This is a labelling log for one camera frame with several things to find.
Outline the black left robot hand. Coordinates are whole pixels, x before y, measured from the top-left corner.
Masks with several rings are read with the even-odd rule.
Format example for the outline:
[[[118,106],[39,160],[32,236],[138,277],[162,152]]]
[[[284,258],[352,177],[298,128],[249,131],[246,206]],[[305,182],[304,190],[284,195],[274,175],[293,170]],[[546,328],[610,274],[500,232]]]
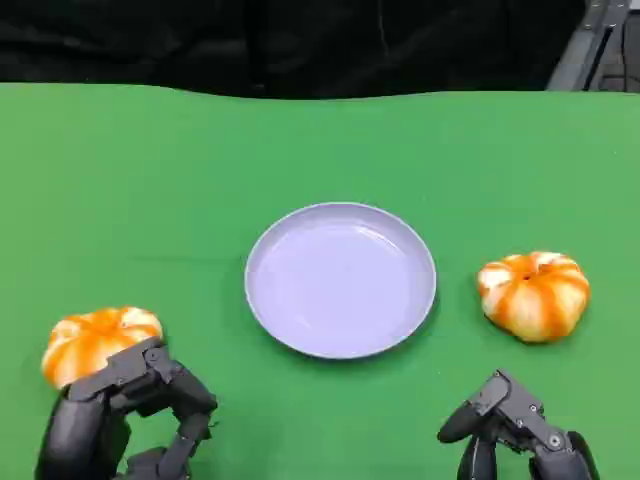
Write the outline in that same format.
[[[211,437],[217,400],[153,337],[110,356],[106,367],[65,386],[54,405],[35,476],[38,479],[188,479],[189,460]],[[124,458],[130,413],[146,418],[171,409],[179,425],[169,446]]]

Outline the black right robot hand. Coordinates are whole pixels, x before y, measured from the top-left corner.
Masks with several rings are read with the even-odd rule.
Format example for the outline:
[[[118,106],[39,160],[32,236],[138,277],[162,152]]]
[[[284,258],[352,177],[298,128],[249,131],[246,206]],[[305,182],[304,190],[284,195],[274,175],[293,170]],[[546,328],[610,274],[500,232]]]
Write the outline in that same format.
[[[577,431],[550,424],[544,405],[504,369],[495,370],[482,387],[464,400],[440,428],[443,444],[465,439],[459,479],[496,480],[496,446],[529,452],[532,479],[596,480],[593,454]]]

